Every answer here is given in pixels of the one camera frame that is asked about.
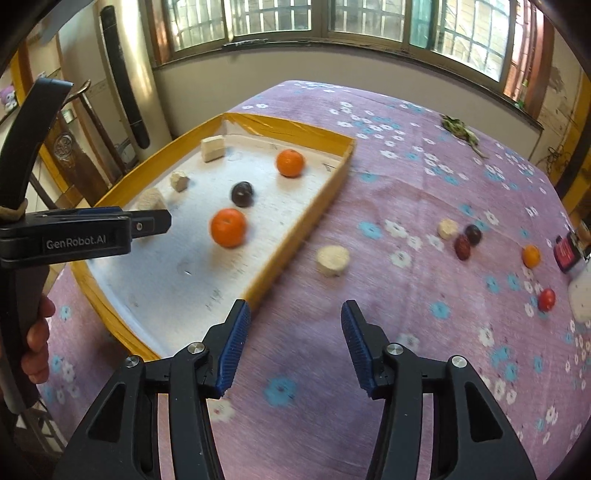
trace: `white wall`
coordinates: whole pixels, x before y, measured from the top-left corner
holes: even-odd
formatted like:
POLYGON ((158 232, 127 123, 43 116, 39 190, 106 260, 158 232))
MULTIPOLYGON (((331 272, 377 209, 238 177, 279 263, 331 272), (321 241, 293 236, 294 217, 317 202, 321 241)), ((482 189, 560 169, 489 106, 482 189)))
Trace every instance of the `white wall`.
POLYGON ((524 157, 539 137, 520 116, 464 83, 367 51, 322 46, 222 53, 165 66, 154 76, 176 135, 285 80, 308 80, 383 93, 461 118, 524 157))
MULTIPOLYGON (((554 34, 552 67, 554 72, 538 118, 544 132, 532 155, 534 164, 548 156, 548 147, 557 149, 564 141, 584 75, 574 53, 557 31, 554 34)), ((538 166, 545 168, 545 163, 538 166)))

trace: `finger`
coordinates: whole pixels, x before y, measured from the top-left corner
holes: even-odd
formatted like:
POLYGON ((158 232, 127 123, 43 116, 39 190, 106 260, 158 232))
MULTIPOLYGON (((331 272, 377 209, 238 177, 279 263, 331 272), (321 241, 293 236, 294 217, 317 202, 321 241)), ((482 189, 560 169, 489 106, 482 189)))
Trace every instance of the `finger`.
POLYGON ((39 301, 39 315, 43 318, 52 317, 56 312, 56 305, 45 295, 41 295, 39 301))
POLYGON ((47 368, 49 361, 49 348, 47 345, 39 352, 27 352, 22 357, 22 371, 27 375, 37 375, 47 368))
POLYGON ((35 375, 29 375, 29 380, 35 384, 45 383, 49 380, 49 367, 45 367, 35 375))
POLYGON ((27 332, 27 343, 33 352, 40 352, 47 347, 49 340, 49 325, 45 318, 39 319, 27 332))

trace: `orange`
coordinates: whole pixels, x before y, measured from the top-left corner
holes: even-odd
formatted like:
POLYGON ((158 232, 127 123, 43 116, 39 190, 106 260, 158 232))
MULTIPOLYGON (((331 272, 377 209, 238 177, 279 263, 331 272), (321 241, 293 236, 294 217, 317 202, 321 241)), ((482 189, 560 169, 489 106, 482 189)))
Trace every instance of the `orange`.
POLYGON ((213 241, 224 248, 242 245, 246 237, 246 217, 234 208, 224 208, 209 223, 213 241))
POLYGON ((521 251, 521 259, 527 268, 535 268, 541 261, 540 249, 535 245, 526 245, 521 251))
POLYGON ((277 170, 284 177, 298 177, 302 170, 304 170, 304 157, 300 152, 295 150, 284 150, 277 155, 275 165, 277 170))

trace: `tray rim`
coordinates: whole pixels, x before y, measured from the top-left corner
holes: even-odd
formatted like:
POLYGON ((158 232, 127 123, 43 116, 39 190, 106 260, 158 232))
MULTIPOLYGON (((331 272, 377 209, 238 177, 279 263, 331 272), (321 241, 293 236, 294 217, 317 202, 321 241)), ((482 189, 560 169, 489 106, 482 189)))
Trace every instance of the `tray rim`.
MULTIPOLYGON (((259 275, 247 286, 243 295, 244 300, 248 302, 254 312, 275 279, 295 256, 302 242, 320 221, 346 181, 356 143, 353 138, 289 119, 249 113, 222 113, 186 132, 135 167, 95 206, 125 207, 164 171, 197 148, 201 140, 219 132, 224 121, 238 124, 252 135, 273 138, 340 157, 339 166, 336 167, 333 175, 308 204, 288 235, 269 257, 259 275)), ((160 356, 137 338, 119 317, 90 272, 86 261, 72 262, 70 266, 82 293, 97 312, 107 330, 129 350, 130 354, 139 355, 145 361, 160 359, 160 356)))

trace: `floral tablecloth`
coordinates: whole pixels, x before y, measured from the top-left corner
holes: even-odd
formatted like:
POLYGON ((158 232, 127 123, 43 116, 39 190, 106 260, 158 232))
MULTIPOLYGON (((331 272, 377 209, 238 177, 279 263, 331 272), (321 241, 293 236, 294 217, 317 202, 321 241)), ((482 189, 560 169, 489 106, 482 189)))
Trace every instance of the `floral tablecloth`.
MULTIPOLYGON (((235 111, 331 129, 356 138, 357 148, 339 197, 254 317, 234 386, 210 403, 226 477, 365 478, 383 403, 359 388, 340 328, 341 304, 355 299, 370 322, 415 353, 467 357, 546 478, 589 418, 591 398, 591 325, 572 320, 568 279, 552 255, 569 220, 548 178, 484 134, 477 132, 488 159, 445 131, 439 113, 362 90, 285 82, 235 111), (468 261, 437 236, 443 218, 482 230, 468 261), (521 262, 530 243, 542 252, 534 271, 521 262), (341 277, 316 270, 314 254, 327 244, 350 251, 341 277), (557 304, 544 314, 536 294, 546 287, 557 304)), ((71 435, 125 352, 68 269, 51 297, 52 376, 42 393, 71 435)), ((431 405, 426 398, 421 479, 431 405)), ((168 452, 164 446, 165 479, 168 452)))

